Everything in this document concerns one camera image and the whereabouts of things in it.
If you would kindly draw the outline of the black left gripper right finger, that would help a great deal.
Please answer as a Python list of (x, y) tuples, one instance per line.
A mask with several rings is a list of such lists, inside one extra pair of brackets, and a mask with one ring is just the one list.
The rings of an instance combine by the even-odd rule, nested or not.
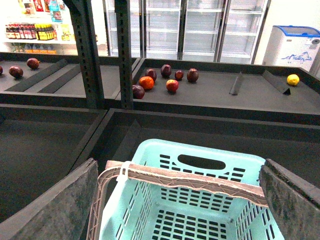
[(271, 159), (259, 172), (268, 207), (286, 240), (320, 238), (320, 189)]

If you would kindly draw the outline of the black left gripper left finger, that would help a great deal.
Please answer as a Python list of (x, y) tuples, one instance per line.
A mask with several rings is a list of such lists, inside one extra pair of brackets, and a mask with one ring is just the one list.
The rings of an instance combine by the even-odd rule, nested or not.
[(78, 240), (86, 226), (98, 181), (88, 159), (25, 208), (0, 224), (2, 240)]

